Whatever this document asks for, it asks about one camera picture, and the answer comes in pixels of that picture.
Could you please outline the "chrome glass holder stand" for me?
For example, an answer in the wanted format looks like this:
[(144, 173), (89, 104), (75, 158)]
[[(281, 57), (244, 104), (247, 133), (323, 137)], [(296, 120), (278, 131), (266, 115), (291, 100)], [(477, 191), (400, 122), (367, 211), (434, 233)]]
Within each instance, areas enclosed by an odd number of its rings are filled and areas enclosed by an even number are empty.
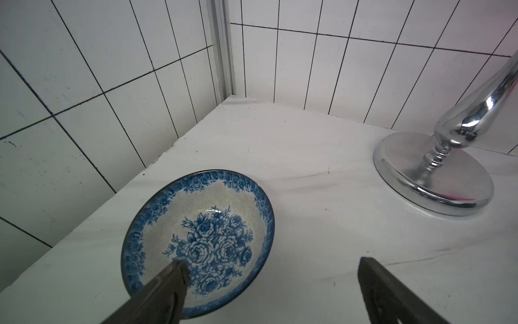
[(435, 213), (464, 217), (487, 206), (490, 174), (465, 148), (483, 137), (517, 85), (517, 56), (444, 113), (433, 136), (398, 132), (375, 148), (382, 179), (407, 200)]

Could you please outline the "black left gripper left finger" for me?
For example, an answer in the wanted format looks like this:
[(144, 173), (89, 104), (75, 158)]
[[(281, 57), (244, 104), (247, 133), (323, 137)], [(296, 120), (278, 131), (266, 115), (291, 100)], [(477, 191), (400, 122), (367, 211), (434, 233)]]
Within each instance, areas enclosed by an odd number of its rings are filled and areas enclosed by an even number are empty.
[(190, 281), (183, 260), (170, 263), (104, 323), (179, 323)]

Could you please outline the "blue floral ceramic bowl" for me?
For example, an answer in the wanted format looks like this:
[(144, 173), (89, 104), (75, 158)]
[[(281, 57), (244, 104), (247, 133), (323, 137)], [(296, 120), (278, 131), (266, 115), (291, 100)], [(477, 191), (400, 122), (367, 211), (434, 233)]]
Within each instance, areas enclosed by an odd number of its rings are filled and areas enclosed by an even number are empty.
[(182, 317), (200, 317), (229, 304), (257, 277), (275, 235), (265, 191), (230, 170), (185, 175), (155, 193), (129, 225), (121, 275), (136, 294), (172, 261), (186, 262), (190, 279)]

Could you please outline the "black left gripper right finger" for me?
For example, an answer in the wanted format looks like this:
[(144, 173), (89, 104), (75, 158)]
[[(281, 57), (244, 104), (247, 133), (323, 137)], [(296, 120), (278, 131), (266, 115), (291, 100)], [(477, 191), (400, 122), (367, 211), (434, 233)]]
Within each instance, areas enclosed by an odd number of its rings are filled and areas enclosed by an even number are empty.
[(363, 256), (357, 278), (371, 323), (447, 323), (372, 257)]

